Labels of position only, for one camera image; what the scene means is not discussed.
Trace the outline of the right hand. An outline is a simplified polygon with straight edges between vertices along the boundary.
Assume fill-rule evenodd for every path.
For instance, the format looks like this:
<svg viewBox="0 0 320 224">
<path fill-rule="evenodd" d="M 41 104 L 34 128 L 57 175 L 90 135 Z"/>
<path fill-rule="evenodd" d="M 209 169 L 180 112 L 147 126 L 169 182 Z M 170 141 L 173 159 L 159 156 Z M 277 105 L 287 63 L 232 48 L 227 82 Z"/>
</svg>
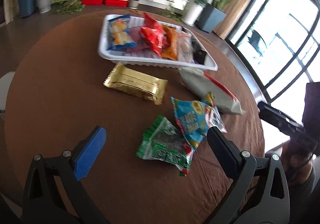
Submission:
<svg viewBox="0 0 320 224">
<path fill-rule="evenodd" d="M 313 154 L 288 141 L 283 145 L 281 163 L 289 186 L 303 184 L 311 175 Z"/>
</svg>

